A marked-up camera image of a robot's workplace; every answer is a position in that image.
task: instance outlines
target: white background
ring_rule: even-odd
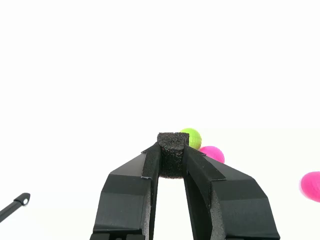
[[[89,240],[110,171],[196,128],[268,195],[282,240],[320,204],[319,1],[0,1],[0,239]],[[181,180],[160,179],[154,240],[192,239]]]

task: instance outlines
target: black foam block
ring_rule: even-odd
[[[189,145],[189,134],[184,132],[162,132],[157,142],[161,148],[160,176],[169,179],[183,177],[183,155]]]

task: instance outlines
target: black plastic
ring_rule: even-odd
[[[14,213],[21,206],[26,206],[30,201],[30,193],[22,193],[11,204],[0,211],[0,223]]]
[[[252,177],[181,147],[189,139],[179,133],[160,133],[158,140],[110,173],[90,240],[153,240],[160,175],[183,177],[193,239],[280,239],[268,198]]]

